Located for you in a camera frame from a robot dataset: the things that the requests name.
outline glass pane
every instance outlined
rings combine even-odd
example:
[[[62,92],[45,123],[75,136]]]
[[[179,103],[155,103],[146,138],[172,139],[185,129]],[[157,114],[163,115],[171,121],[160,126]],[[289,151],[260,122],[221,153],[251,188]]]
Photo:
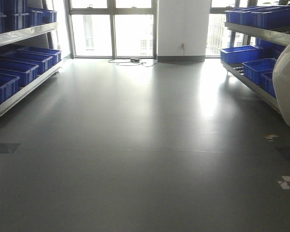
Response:
[[[72,0],[72,8],[107,8],[107,0]]]
[[[258,6],[276,6],[278,5],[278,0],[258,0]]]
[[[152,57],[153,23],[150,14],[115,15],[117,56]]]
[[[231,32],[224,26],[225,14],[210,14],[207,34],[206,55],[220,56],[220,49],[230,46]]]
[[[226,7],[226,6],[234,6],[234,5],[235,5],[235,0],[212,0],[212,7]]]
[[[246,0],[241,0],[240,7],[247,7],[247,1]]]
[[[116,0],[117,8],[151,8],[151,0]]]
[[[112,56],[109,15],[72,15],[77,56]]]

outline debris on floor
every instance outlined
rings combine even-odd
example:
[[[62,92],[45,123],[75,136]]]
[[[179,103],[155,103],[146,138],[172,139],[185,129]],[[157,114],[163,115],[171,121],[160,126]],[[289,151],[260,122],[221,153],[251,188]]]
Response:
[[[274,138],[279,138],[279,136],[276,135],[276,134],[265,135],[264,137],[265,137],[269,142],[274,142]]]

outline black cable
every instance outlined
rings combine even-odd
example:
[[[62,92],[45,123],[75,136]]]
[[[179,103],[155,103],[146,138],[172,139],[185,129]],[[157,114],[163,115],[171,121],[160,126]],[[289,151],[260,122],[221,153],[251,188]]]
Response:
[[[131,64],[122,64],[122,63],[116,63],[116,65],[118,66],[139,66],[139,65],[143,65],[143,63],[132,63],[132,62],[123,62],[123,63],[131,63]]]
[[[118,62],[118,61],[115,61],[115,60],[127,60],[127,61],[124,61],[124,62]],[[146,67],[146,68],[149,68],[149,67],[152,67],[154,66],[156,63],[153,63],[152,65],[149,65],[149,66],[146,66],[146,62],[139,62],[139,63],[133,63],[131,62],[130,59],[111,59],[108,61],[109,63],[113,63],[113,64],[116,64],[118,66],[139,66],[139,65],[142,65],[143,67]]]
[[[125,61],[125,62],[118,62],[118,61],[115,61],[115,62],[112,62],[114,60],[128,60],[128,61]],[[119,63],[130,63],[130,60],[129,59],[111,59],[108,61],[109,63],[112,63],[112,64],[119,64]]]

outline white wall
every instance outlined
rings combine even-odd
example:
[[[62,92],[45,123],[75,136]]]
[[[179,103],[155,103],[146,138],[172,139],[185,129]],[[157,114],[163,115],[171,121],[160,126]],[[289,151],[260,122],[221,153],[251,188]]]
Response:
[[[210,0],[158,1],[158,56],[205,56]]]

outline gray floor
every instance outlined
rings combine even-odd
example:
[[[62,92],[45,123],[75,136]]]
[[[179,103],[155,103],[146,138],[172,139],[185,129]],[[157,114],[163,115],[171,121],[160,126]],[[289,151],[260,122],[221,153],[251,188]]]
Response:
[[[0,118],[0,232],[290,232],[290,128],[226,74],[66,62]]]

